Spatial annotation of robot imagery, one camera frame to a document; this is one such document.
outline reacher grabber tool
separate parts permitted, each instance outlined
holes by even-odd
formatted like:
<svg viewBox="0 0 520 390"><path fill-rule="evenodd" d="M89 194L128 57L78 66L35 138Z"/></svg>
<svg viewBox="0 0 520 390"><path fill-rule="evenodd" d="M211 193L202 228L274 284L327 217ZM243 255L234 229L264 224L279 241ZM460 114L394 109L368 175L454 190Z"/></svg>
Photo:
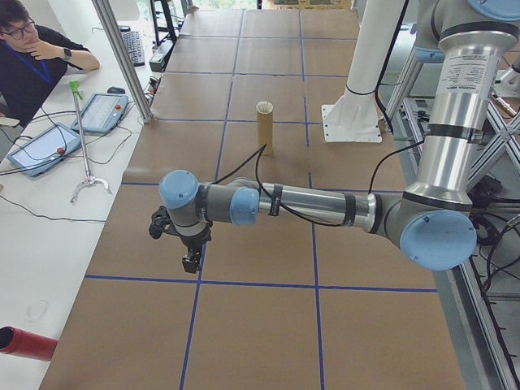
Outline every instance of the reacher grabber tool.
<svg viewBox="0 0 520 390"><path fill-rule="evenodd" d="M78 118L78 128L80 129L80 139L81 139L81 150L83 151L83 163L84 163L84 173L86 175L85 180L83 180L81 183L79 183L76 188L74 188L74 192L72 193L71 203L76 203L76 200L78 198L78 194L82 189L92 187L95 184L103 184L105 186L105 190L108 193L112 193L110 186L108 185L108 181L105 179L101 179L99 177L92 176L92 173L90 171L90 165L89 165L89 156L87 154L87 145L85 142L85 133L83 131L83 124L81 123L81 110L80 110L80 103L78 102L79 99L83 99L81 96L80 91L78 90L78 87L80 86L80 83L78 81L71 81L69 83L72 90L72 96L74 97L74 107L76 108L76 115Z"/></svg>

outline keyboard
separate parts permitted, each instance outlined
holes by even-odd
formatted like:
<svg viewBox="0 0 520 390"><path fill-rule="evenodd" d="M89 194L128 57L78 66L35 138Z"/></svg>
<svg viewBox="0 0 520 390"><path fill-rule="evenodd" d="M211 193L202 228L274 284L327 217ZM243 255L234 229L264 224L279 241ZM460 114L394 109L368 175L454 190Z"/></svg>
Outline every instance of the keyboard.
<svg viewBox="0 0 520 390"><path fill-rule="evenodd" d="M145 51L143 50L143 42L138 31L121 32L124 45L127 47L127 52L130 54L130 60L134 67L139 67L145 64Z"/></svg>

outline computer mouse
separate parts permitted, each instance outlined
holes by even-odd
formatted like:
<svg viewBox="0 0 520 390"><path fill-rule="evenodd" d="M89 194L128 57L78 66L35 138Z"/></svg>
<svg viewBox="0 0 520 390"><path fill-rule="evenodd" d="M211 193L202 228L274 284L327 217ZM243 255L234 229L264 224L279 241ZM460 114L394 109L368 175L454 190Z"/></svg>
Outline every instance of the computer mouse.
<svg viewBox="0 0 520 390"><path fill-rule="evenodd" d="M107 93L118 93L118 94L124 94L124 89L120 87L110 87L106 90Z"/></svg>

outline dark shirt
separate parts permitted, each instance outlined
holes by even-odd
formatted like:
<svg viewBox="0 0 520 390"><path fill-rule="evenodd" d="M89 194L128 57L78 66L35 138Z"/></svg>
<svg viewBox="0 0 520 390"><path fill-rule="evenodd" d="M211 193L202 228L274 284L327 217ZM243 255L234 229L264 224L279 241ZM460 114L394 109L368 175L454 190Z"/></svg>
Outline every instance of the dark shirt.
<svg viewBox="0 0 520 390"><path fill-rule="evenodd" d="M42 41L71 50L87 50L50 28L37 26ZM13 53L5 41L0 44L0 91L9 108L9 116L25 126L40 109L67 71L68 63L60 58L38 61L29 53Z"/></svg>

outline aluminum pole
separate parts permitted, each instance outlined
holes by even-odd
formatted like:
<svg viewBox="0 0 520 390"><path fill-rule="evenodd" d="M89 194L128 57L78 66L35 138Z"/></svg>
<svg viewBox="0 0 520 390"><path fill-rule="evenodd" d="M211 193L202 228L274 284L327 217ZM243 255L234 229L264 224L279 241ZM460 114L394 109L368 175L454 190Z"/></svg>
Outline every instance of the aluminum pole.
<svg viewBox="0 0 520 390"><path fill-rule="evenodd" d="M105 29L106 36L112 46L112 50L114 51L115 58L121 68L123 77L130 88L130 93L136 103L137 109L141 113L143 121L148 123L154 115L148 105L148 101L146 100L145 94L141 88L141 83L137 78L136 70L132 65L132 61L130 60L130 56L128 55L127 49L124 45L111 5L108 0L92 0L92 3L94 8L96 8L97 15Z"/></svg>

